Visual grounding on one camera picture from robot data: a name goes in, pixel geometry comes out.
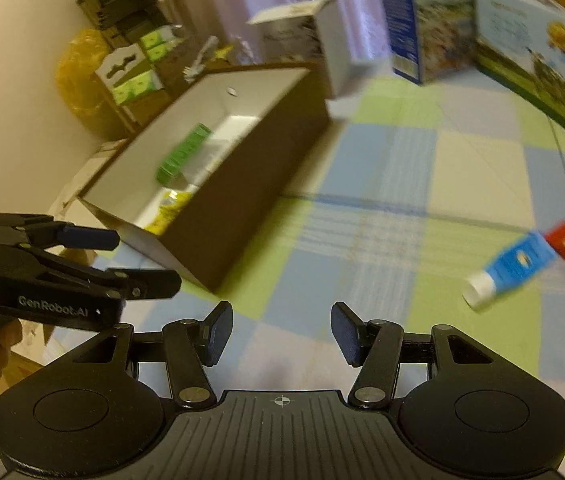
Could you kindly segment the green blue milk box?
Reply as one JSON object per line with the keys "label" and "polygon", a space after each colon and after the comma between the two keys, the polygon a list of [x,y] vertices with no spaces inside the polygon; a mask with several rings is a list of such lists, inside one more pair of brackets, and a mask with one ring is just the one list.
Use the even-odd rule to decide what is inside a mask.
{"label": "green blue milk box", "polygon": [[475,62],[565,128],[565,10],[543,0],[474,0]]}

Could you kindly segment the green white spray box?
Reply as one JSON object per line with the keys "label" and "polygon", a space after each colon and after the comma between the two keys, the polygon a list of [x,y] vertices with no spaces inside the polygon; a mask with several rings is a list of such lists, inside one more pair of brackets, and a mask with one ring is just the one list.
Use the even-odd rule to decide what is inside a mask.
{"label": "green white spray box", "polygon": [[213,131],[203,124],[197,124],[186,138],[173,148],[160,162],[156,169],[156,181],[164,188],[170,188],[182,174],[189,160],[200,151]]}

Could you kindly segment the cardboard boxes with tissues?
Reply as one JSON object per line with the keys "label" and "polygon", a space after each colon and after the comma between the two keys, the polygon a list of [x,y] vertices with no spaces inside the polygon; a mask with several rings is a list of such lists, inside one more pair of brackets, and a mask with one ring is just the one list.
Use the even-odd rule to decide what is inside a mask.
{"label": "cardboard boxes with tissues", "polygon": [[223,42],[209,36],[200,42],[182,26],[165,25],[111,52],[94,79],[123,125],[135,133],[206,73],[252,61],[253,53],[239,38]]}

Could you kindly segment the brown cardboard storage box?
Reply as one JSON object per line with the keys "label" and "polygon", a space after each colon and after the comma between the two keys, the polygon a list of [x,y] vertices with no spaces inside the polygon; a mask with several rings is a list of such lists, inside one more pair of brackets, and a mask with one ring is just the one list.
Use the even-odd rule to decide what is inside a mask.
{"label": "brown cardboard storage box", "polygon": [[[146,227],[167,191],[156,174],[198,125],[211,133],[171,185],[191,199],[152,234]],[[313,63],[212,70],[125,141],[78,198],[127,245],[217,292],[330,125]]]}

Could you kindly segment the white humidifier box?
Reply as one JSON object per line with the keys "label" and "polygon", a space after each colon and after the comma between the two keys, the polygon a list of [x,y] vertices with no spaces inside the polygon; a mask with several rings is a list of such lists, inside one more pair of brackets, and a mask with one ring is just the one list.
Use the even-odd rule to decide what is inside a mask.
{"label": "white humidifier box", "polygon": [[329,100],[363,88],[367,67],[356,62],[337,0],[306,0],[271,6],[248,21],[262,63],[306,68]]}

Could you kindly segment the blue milk carton box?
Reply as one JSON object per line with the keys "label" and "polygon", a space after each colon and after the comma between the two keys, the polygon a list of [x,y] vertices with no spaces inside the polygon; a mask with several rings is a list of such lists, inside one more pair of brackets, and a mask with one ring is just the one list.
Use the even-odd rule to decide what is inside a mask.
{"label": "blue milk carton box", "polygon": [[474,0],[382,0],[393,70],[415,84],[462,70],[475,51]]}

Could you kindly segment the yellow plastic bag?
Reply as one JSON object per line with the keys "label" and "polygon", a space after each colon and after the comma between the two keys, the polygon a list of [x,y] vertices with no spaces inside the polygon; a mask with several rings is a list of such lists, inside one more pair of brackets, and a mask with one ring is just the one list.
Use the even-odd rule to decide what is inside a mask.
{"label": "yellow plastic bag", "polygon": [[96,29],[81,30],[68,44],[57,64],[55,81],[68,110],[94,136],[102,141],[125,138],[127,130],[111,104],[104,99],[95,76],[110,53],[104,37]]}

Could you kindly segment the yellow snack packet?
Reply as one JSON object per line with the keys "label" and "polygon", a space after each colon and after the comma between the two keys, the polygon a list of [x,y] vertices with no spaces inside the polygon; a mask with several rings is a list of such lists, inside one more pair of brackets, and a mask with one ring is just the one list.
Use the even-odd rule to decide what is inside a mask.
{"label": "yellow snack packet", "polygon": [[189,203],[192,196],[194,194],[186,191],[169,190],[165,192],[156,215],[144,226],[144,230],[156,236],[162,235],[179,215],[179,212]]}

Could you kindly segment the black metal rack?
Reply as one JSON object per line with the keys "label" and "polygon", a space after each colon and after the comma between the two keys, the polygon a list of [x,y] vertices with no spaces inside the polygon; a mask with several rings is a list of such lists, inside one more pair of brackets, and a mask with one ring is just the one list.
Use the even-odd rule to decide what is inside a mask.
{"label": "black metal rack", "polygon": [[112,50],[128,47],[168,20],[156,0],[76,0]]}

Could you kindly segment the blue hand cream tube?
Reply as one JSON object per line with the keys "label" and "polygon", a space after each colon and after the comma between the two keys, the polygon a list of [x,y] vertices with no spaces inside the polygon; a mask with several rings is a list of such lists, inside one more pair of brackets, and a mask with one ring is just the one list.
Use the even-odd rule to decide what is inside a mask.
{"label": "blue hand cream tube", "polygon": [[517,289],[550,266],[558,253],[544,235],[532,231],[465,280],[463,299],[471,309],[479,309],[502,294]]}

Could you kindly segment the checkered tablecloth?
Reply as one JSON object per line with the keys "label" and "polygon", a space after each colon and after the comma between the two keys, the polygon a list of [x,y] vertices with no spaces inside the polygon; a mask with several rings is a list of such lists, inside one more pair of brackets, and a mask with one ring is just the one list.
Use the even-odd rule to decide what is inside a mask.
{"label": "checkered tablecloth", "polygon": [[343,301],[412,333],[453,325],[565,397],[563,261],[482,311],[462,297],[503,248],[565,222],[565,131],[475,70],[420,87],[369,67],[330,110],[220,289],[235,328],[213,387],[349,389]]}

